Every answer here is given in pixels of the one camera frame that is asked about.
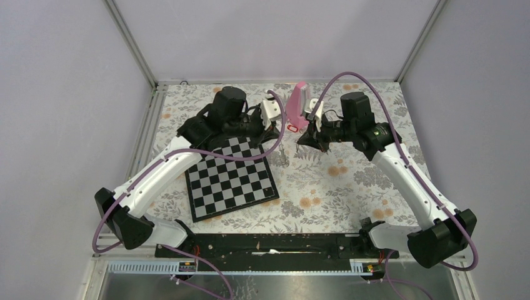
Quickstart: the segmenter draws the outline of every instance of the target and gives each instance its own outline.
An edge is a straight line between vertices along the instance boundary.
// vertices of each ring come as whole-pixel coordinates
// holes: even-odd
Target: white wall
[[[481,300],[527,299],[530,2],[451,1],[403,93],[429,172],[478,223]]]
[[[117,0],[159,80],[391,79],[436,0]]]
[[[77,296],[148,97],[102,1],[2,1],[0,299]]]

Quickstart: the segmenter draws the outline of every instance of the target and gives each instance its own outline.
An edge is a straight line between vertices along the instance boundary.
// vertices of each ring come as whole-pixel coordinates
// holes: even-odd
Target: black and white checkered board
[[[232,138],[213,152],[234,157],[263,153],[250,148],[246,138]],[[279,198],[267,159],[226,161],[203,156],[186,171],[187,191],[193,222]]]

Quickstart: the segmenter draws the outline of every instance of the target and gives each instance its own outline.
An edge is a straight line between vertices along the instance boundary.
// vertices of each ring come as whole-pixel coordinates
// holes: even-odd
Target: metal floor
[[[434,299],[472,299],[459,297],[450,270],[443,266],[424,269],[415,262],[392,262],[391,277],[406,279],[424,287]],[[235,299],[248,300],[317,300],[317,299],[399,299],[388,283],[367,284],[359,276],[257,276],[252,274],[228,276]],[[228,297],[228,289],[217,275],[196,275],[190,282]],[[397,284],[409,300],[428,299],[420,290]],[[104,280],[101,300],[177,300],[215,299],[197,289],[176,285],[168,275],[108,273]]]

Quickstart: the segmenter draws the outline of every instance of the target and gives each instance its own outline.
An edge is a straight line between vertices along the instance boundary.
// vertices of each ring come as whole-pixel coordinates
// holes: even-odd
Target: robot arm
[[[306,115],[313,110],[315,104],[316,99],[306,103]],[[420,177],[442,202],[443,207],[438,207],[411,172],[410,166],[415,170],[419,168],[411,159],[406,146],[401,144],[410,165],[401,158],[389,124],[375,122],[369,99],[364,93],[351,92],[343,95],[341,106],[344,116],[338,121],[328,121],[322,115],[320,106],[297,143],[326,152],[329,143],[352,142],[357,150],[363,152],[368,160],[390,178],[411,207],[419,225],[394,226],[382,221],[370,222],[362,227],[360,233],[367,236],[375,248],[411,253],[425,268],[430,268],[467,247],[467,241],[442,208],[453,212],[469,235],[476,224],[476,217],[471,210],[459,211],[425,174],[419,172]]]
[[[189,230],[182,222],[146,213],[156,196],[202,159],[196,152],[172,153],[189,148],[212,151],[226,139],[235,137],[249,138],[252,147],[278,138],[276,120],[281,117],[278,103],[265,99],[248,115],[248,107],[242,112],[245,102],[242,90],[224,87],[217,92],[213,103],[186,120],[177,130],[177,136],[138,174],[114,191],[102,188],[96,193],[102,217],[116,201],[115,196],[126,195],[106,222],[126,249],[156,244],[178,247],[188,236]]]

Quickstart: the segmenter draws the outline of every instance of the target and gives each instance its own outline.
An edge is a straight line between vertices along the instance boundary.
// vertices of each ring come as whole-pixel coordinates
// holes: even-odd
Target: table
[[[247,94],[249,105],[261,102],[268,89],[285,101],[293,84],[230,84]],[[320,95],[326,84],[310,84],[311,95]],[[153,157],[176,135],[176,129],[213,101],[220,84],[168,87],[152,149]],[[396,130],[413,159],[428,176],[403,94],[396,82],[375,82]],[[385,121],[383,110],[365,84],[337,83],[324,98],[324,111],[342,115],[340,96],[361,91],[370,98],[376,121]],[[326,114],[337,119],[333,112]],[[331,144],[331,152],[296,145],[301,133],[287,131],[280,146],[268,156],[280,198],[222,216],[193,223],[184,175],[179,176],[151,204],[148,213],[180,219],[195,233],[355,233],[359,220],[370,217],[391,224],[415,226],[416,218],[392,182],[351,143]],[[268,149],[274,141],[263,146]]]

